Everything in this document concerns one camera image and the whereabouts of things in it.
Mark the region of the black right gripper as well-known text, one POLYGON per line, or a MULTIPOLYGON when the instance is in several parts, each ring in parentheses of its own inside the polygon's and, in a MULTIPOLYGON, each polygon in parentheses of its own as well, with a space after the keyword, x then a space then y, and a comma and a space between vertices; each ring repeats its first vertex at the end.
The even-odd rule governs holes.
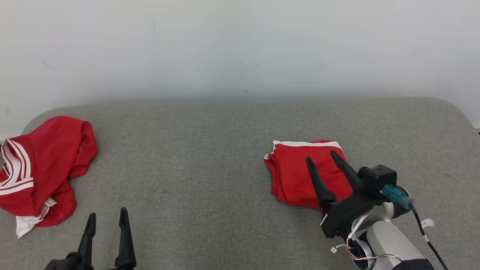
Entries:
POLYGON ((353 193, 348 198, 336 201, 336 195, 329 190, 320 177, 314 161, 310 156, 306 157, 307 169, 310 173, 317 201, 324 212, 321 227, 326 238, 342 236, 355 219, 366 214, 375 206, 389 201, 379 190, 372 192, 364 188, 358 173, 341 158, 338 152, 332 150, 330 155, 338 169, 345 175, 353 193))

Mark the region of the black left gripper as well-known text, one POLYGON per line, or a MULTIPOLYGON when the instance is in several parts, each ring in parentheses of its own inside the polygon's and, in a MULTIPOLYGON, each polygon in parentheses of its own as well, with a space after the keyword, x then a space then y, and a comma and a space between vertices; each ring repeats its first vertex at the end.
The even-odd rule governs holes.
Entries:
MULTIPOLYGON (((128 210, 120 209, 119 218, 120 244, 118 256, 115 258, 116 269, 134 269, 137 258, 134 251, 128 210)), ((64 259, 53 259, 46 265, 45 270, 94 270, 92 266, 92 244, 96 234, 96 214, 88 217, 77 253, 69 253, 64 259)))

